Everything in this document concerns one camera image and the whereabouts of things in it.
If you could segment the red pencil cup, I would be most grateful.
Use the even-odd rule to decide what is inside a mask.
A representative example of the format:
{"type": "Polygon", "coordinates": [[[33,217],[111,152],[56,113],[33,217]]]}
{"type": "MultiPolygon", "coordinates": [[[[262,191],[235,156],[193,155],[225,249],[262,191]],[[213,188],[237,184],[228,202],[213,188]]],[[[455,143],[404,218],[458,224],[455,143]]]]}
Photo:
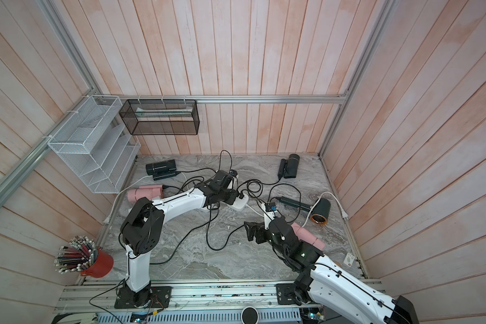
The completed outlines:
{"type": "Polygon", "coordinates": [[[96,279],[105,277],[113,264],[113,257],[86,236],[76,236],[60,247],[54,260],[60,274],[77,272],[96,279]]]}

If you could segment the round black white knob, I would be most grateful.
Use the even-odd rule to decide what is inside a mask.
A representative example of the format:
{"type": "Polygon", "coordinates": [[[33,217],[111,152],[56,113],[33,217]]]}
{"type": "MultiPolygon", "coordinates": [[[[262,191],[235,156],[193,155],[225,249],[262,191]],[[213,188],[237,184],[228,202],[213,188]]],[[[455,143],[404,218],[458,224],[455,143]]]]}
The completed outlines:
{"type": "Polygon", "coordinates": [[[258,324],[259,313],[254,307],[247,306],[242,310],[240,318],[243,324],[258,324]]]}

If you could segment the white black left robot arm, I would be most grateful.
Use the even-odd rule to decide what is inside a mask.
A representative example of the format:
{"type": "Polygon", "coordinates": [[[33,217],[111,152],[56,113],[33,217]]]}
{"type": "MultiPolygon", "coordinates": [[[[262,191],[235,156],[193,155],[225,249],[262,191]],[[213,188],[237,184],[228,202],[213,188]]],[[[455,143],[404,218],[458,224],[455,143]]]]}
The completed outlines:
{"type": "Polygon", "coordinates": [[[192,189],[163,199],[136,201],[121,225],[120,238],[127,256],[126,285],[138,293],[150,284],[151,251],[157,246],[166,222],[195,209],[217,203],[233,205],[238,197],[236,174],[218,171],[192,189]]]}

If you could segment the white square power strip right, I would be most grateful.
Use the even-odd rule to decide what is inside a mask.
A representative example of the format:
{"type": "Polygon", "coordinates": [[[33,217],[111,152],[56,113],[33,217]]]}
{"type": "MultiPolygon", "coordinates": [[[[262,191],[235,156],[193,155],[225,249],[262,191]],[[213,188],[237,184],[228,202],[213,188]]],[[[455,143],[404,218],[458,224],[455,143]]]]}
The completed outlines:
{"type": "Polygon", "coordinates": [[[245,206],[248,205],[249,196],[245,193],[242,193],[240,196],[237,196],[234,202],[229,206],[231,209],[235,211],[242,211],[245,206]]]}

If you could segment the dark green folded hair dryer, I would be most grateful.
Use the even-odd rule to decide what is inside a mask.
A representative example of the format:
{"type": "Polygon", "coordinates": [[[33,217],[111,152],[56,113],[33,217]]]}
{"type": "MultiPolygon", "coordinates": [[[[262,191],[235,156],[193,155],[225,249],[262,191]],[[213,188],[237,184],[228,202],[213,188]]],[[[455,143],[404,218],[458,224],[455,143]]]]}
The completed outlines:
{"type": "Polygon", "coordinates": [[[154,181],[171,178],[178,174],[174,159],[146,164],[145,170],[154,181]]]}

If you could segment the pink hair dryer under arm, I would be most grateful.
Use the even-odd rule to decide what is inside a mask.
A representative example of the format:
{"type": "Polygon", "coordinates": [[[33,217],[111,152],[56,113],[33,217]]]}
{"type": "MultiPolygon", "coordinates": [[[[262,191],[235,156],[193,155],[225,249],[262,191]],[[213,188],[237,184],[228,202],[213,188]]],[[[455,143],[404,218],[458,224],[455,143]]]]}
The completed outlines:
{"type": "Polygon", "coordinates": [[[311,244],[321,251],[325,248],[325,243],[322,240],[318,239],[318,237],[309,232],[307,229],[301,227],[299,224],[293,223],[291,227],[299,240],[311,244]]]}

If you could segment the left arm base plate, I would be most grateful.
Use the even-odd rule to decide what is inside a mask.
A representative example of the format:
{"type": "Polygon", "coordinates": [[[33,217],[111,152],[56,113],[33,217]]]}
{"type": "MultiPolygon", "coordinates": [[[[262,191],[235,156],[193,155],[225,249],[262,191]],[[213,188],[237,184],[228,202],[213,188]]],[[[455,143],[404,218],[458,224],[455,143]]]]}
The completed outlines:
{"type": "Polygon", "coordinates": [[[143,309],[155,306],[165,309],[170,304],[171,286],[151,286],[149,283],[140,292],[133,292],[126,283],[117,290],[114,309],[143,309]]]}

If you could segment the small white paper tag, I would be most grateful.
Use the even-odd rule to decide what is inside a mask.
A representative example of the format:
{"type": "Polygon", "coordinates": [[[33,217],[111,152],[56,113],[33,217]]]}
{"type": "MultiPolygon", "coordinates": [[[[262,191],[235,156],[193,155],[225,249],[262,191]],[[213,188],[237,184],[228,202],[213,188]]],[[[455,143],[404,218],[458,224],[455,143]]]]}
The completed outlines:
{"type": "Polygon", "coordinates": [[[347,267],[352,267],[354,262],[356,260],[356,257],[352,253],[347,253],[345,258],[344,258],[344,264],[347,267]]]}

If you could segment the black mesh wall basket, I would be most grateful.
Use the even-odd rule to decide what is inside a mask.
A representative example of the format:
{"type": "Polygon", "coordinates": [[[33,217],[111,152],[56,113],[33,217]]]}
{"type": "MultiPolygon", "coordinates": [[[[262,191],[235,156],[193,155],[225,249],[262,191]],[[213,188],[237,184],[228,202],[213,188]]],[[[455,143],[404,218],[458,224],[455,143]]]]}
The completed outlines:
{"type": "Polygon", "coordinates": [[[192,136],[200,126],[197,102],[188,99],[128,99],[120,117],[135,136],[192,136]]]}

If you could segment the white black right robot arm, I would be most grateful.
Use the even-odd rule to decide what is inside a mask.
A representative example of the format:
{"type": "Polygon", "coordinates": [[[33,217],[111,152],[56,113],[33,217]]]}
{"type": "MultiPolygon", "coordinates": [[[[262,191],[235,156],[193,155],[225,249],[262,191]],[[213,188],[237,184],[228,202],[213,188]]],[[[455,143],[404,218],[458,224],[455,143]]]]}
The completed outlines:
{"type": "Polygon", "coordinates": [[[392,298],[356,279],[312,244],[300,240],[283,218],[268,224],[245,222],[248,241],[269,243],[291,270],[298,273],[286,294],[301,306],[325,306],[353,323],[418,323],[409,299],[392,298]]]}

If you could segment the dark green dryer far right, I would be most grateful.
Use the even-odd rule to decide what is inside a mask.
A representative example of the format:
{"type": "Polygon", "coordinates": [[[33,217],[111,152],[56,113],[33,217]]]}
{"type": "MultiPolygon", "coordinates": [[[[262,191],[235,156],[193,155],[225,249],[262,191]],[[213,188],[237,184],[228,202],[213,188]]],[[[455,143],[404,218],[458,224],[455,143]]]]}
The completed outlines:
{"type": "Polygon", "coordinates": [[[296,178],[299,163],[300,156],[297,154],[291,154],[287,159],[282,159],[279,165],[278,179],[296,178]]]}

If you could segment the pink folded hair dryer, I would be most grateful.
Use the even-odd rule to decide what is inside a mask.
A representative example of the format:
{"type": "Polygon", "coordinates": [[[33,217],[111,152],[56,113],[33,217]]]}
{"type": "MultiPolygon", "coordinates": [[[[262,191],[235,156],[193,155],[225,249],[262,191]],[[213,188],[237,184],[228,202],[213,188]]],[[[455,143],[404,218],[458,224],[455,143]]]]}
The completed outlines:
{"type": "Polygon", "coordinates": [[[147,198],[151,201],[153,199],[160,199],[162,197],[163,186],[161,184],[140,186],[128,191],[128,201],[130,203],[135,203],[141,198],[147,198]]]}

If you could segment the dark green unfolded hair dryer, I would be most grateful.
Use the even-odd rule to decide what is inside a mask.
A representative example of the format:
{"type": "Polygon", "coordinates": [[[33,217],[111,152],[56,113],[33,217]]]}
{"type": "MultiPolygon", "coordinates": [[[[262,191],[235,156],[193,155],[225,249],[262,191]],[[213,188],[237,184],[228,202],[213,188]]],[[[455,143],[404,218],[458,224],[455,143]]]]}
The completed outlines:
{"type": "Polygon", "coordinates": [[[326,198],[321,198],[314,207],[287,197],[279,197],[278,201],[284,205],[299,209],[300,211],[306,211],[309,219],[315,224],[325,225],[328,222],[331,203],[326,198]]]}

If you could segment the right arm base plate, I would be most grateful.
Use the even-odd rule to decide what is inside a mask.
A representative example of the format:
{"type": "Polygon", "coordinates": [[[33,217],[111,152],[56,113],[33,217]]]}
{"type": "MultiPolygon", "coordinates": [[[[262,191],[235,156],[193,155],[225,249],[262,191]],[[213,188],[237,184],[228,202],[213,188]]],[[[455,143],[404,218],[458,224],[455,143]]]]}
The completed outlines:
{"type": "Polygon", "coordinates": [[[279,305],[307,305],[315,304],[309,296],[310,285],[313,283],[311,269],[304,270],[292,283],[275,285],[279,305]]]}

